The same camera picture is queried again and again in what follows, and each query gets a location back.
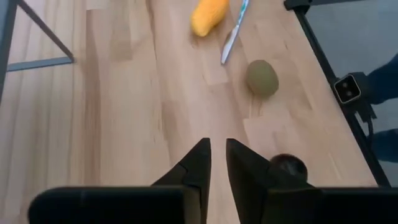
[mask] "knife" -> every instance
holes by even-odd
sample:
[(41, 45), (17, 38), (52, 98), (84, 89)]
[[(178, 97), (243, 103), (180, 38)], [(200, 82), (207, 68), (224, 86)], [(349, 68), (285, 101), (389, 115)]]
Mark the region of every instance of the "knife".
[(238, 36), (238, 31), (239, 31), (239, 28), (240, 28), (242, 20), (243, 20), (244, 12), (246, 12), (246, 9), (248, 8), (248, 4), (249, 4), (249, 0), (243, 0), (241, 12), (239, 13), (238, 22), (236, 23), (236, 26), (234, 27), (234, 29), (231, 30), (231, 32), (229, 32), (228, 35), (226, 36), (223, 53), (221, 54), (221, 64), (222, 65), (225, 64), (225, 62), (228, 58), (229, 52), (231, 51), (232, 46), (235, 42), (236, 36)]

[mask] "kiwi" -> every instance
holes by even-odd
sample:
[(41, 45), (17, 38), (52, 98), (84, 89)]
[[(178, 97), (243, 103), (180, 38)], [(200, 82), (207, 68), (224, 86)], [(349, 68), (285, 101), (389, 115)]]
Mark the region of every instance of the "kiwi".
[(279, 87), (278, 76), (265, 60), (255, 60), (246, 70), (246, 82), (251, 91), (260, 97), (272, 96)]

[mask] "blue jeans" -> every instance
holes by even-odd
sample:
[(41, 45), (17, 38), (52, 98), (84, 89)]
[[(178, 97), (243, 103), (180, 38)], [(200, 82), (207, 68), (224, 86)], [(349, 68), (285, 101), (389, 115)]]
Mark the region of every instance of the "blue jeans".
[[(368, 75), (374, 105), (398, 98), (398, 54)], [(374, 134), (372, 149), (379, 160), (398, 162), (398, 129)]]

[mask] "wooden tabletop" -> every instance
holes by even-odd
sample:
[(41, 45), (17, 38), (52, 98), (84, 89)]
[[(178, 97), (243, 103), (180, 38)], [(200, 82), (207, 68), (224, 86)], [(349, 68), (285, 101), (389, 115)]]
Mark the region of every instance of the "wooden tabletop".
[[(0, 107), (0, 221), (25, 222), (37, 193), (63, 185), (150, 185), (211, 138), (208, 223), (238, 223), (226, 138), (267, 159), (301, 158), (316, 186), (376, 182), (308, 40), (282, 0), (251, 0), (220, 65), (240, 0), (207, 37), (190, 32), (198, 0), (29, 0), (77, 63), (8, 73)], [(10, 63), (61, 56), (23, 12)], [(280, 81), (267, 100), (244, 72), (267, 60)]]

